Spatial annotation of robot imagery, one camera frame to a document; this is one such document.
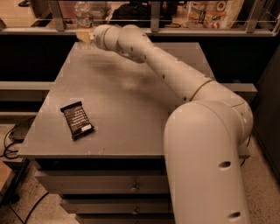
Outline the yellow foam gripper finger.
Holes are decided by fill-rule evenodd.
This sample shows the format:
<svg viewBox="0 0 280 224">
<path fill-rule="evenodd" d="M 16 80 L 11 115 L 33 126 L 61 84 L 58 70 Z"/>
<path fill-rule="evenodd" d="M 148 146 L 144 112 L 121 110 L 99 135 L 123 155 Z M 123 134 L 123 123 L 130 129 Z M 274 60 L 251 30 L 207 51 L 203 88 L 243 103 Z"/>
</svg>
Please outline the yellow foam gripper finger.
<svg viewBox="0 0 280 224">
<path fill-rule="evenodd" d="M 84 43 L 92 43 L 94 40 L 94 33 L 92 29 L 78 29 L 76 37 Z"/>
</svg>

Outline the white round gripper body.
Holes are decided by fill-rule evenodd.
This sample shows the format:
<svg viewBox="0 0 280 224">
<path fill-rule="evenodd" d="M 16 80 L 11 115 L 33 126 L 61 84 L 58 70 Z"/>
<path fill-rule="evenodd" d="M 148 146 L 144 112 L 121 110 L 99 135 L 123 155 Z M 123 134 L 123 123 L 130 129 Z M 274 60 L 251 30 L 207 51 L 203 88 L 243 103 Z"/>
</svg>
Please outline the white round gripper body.
<svg viewBox="0 0 280 224">
<path fill-rule="evenodd" d="M 111 26 L 99 25 L 94 29 L 94 43 L 102 50 L 111 51 Z"/>
</svg>

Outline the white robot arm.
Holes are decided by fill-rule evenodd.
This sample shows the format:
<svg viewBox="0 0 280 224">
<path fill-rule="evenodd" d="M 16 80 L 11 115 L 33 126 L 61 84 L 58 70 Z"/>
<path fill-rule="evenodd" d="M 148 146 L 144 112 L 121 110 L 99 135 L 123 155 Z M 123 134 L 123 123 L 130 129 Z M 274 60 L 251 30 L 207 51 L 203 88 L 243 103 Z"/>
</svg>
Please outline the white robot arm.
<svg viewBox="0 0 280 224">
<path fill-rule="evenodd" d="M 182 103 L 164 128 L 164 159 L 176 224 L 251 224 L 238 150 L 253 114 L 230 89 L 154 45 L 137 26 L 78 30 L 87 44 L 146 63 Z"/>
</svg>

